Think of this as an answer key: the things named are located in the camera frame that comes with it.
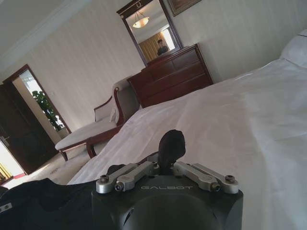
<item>door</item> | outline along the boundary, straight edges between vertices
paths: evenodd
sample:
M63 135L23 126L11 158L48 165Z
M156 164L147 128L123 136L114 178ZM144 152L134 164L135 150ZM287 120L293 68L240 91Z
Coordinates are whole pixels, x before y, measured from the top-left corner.
M12 82L0 85L0 139L26 174L57 154L54 143Z

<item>green plant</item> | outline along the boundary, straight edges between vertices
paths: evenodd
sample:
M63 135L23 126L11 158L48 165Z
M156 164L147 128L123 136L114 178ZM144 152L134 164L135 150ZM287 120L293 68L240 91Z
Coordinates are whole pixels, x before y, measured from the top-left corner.
M47 97L44 95L42 91L33 91L32 92L33 98L36 100L36 102L39 104L39 107L44 111L46 117L50 121L50 123L53 125L53 127L57 130L60 131L62 127L57 124L57 117L56 114L53 111L52 106L50 105L49 100Z

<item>curtain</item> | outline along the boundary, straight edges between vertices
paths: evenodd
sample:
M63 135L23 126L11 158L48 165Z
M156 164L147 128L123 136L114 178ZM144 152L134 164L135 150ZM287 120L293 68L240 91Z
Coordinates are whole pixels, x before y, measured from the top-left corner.
M0 184L10 179L12 175L0 164Z
M163 43L166 45L166 41L164 39L164 36L161 32L155 34L154 36L148 38L147 40L139 43L141 50L143 51L143 54L147 61L151 61L155 59L158 55L158 40L162 39Z

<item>door handle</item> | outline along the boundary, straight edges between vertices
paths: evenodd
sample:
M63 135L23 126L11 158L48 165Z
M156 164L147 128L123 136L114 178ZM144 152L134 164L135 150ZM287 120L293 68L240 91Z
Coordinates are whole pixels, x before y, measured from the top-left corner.
M8 148L10 146L10 144L6 141L7 139L9 139L10 137L8 136L7 138L4 138L4 136L0 137L0 140L2 141L2 143Z

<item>wooden mirror frame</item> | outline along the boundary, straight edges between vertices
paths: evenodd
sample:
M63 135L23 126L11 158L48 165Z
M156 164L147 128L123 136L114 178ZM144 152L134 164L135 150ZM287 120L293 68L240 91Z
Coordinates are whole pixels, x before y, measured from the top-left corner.
M152 61L149 61L147 62L138 42L136 41L131 29L129 28L129 25L126 21L126 19L133 15L136 11L138 11L140 8L144 7L145 5L147 5L148 3L150 3L151 1L153 0L133 0L131 1L130 3L128 3L127 5L125 5L123 8L121 8L119 11L117 11L116 13L120 15L120 17L122 18L127 30L128 30L128 33L130 34L130 37L131 39L133 40L133 43L136 47L136 49L138 50L140 56L141 56L141 59L142 61L144 62L144 65L145 66L148 66L150 65L150 63L152 63L154 60L158 59L158 57ZM175 51L179 50L179 49L182 49L183 48L183 45L182 45L182 42L180 40L180 37L177 33L177 30L172 22L172 19L170 18L168 12L167 12L167 9L163 3L163 0L159 0L160 2L160 5L162 7L162 10L166 16L166 19L168 21L168 24L169 24L169 28L170 28L170 31L171 31L171 35L172 37L174 38L176 44L177 44L177 47L175 47Z

